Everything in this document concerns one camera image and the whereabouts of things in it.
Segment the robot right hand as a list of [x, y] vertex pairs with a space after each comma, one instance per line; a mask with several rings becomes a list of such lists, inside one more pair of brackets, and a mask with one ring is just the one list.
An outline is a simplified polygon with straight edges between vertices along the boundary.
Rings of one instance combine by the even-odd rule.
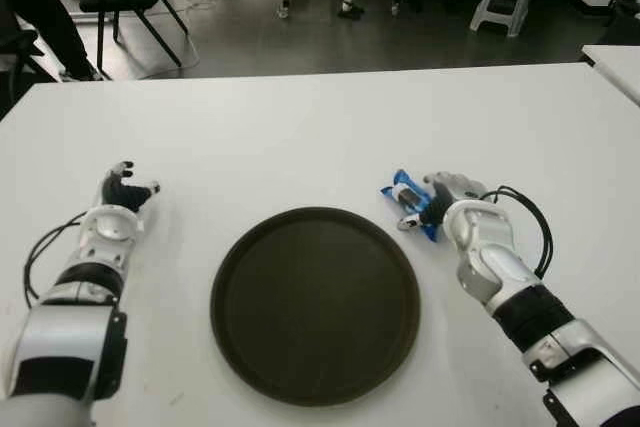
[[445, 171], [427, 174], [423, 183], [422, 190], [429, 194], [430, 201], [425, 207], [414, 208], [413, 212], [398, 221], [397, 226], [402, 231], [420, 227], [435, 232], [454, 203], [479, 200], [487, 193], [486, 187], [479, 181]]

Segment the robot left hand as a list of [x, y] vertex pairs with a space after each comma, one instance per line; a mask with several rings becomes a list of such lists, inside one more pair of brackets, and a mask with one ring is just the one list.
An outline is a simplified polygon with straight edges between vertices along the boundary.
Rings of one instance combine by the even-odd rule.
[[122, 161], [105, 174], [99, 188], [101, 205], [120, 206], [138, 213], [151, 197], [160, 192], [157, 181], [146, 185], [126, 184], [124, 180], [133, 176], [133, 168], [132, 161]]

